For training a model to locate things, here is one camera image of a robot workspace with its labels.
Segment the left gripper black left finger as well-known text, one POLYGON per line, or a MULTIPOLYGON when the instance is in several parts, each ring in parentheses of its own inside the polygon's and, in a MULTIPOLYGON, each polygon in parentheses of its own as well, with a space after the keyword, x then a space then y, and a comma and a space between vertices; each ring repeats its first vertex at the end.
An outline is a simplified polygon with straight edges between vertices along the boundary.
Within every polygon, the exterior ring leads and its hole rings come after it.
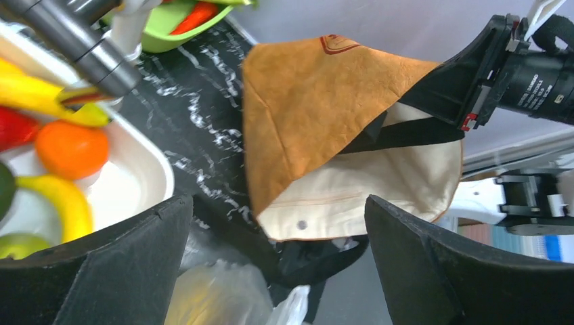
POLYGON ((2 324, 162 324, 190 232, 174 196, 21 260, 1 260, 2 324))

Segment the clear lemon print plastic bag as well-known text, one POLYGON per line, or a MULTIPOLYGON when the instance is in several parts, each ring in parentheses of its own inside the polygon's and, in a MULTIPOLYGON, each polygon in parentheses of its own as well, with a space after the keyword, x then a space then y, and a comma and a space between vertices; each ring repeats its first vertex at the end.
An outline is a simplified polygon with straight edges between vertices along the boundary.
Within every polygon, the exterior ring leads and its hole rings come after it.
POLYGON ((259 268, 206 227, 192 225, 165 324, 303 324, 310 287, 274 304, 259 268))

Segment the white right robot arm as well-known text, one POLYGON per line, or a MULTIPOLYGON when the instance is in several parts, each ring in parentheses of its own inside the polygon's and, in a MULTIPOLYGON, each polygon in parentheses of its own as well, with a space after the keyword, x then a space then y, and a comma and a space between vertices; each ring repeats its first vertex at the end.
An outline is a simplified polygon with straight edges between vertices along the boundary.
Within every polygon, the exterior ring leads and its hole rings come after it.
MULTIPOLYGON (((467 132, 498 108, 573 124, 573 23, 551 14, 494 15, 458 54, 436 67, 400 99, 467 132)), ((573 233, 573 180, 565 169, 514 169, 480 192, 456 190, 451 211, 522 236, 573 233)))

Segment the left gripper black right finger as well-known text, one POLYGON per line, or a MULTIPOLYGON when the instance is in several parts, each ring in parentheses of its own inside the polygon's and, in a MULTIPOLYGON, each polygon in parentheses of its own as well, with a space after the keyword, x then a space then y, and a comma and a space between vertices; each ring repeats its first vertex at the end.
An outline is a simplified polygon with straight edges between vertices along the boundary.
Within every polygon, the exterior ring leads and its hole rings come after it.
POLYGON ((463 237, 371 195, 365 224, 394 324, 572 324, 573 265, 463 237))

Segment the green pear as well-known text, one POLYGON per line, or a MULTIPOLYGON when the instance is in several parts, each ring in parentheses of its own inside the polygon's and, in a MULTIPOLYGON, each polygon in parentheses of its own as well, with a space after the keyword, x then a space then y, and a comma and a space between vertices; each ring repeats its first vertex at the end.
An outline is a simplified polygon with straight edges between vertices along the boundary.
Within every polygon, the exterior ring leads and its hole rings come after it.
POLYGON ((24 259, 50 246, 46 239, 34 234, 6 234, 1 236, 1 259, 24 259))

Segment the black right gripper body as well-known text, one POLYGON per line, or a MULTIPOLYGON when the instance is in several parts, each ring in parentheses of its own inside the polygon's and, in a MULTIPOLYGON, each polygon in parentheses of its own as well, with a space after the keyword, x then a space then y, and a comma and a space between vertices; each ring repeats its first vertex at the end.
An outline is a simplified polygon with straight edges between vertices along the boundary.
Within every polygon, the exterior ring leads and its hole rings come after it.
POLYGON ((525 40, 528 21, 494 15, 461 52, 440 64, 399 102, 463 131, 502 108, 573 124, 573 22, 552 14, 525 40))

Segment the orange canvas tote bag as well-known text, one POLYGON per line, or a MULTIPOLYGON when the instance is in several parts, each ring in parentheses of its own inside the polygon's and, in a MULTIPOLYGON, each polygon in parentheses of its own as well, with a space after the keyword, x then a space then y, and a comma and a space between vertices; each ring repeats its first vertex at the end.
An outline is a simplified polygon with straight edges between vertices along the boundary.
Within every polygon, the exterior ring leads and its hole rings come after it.
POLYGON ((369 195, 425 221, 448 210, 463 133, 400 99, 434 68, 340 35, 254 46, 243 63, 246 182, 253 216, 276 242, 357 245, 285 273, 323 282, 363 255, 369 195))

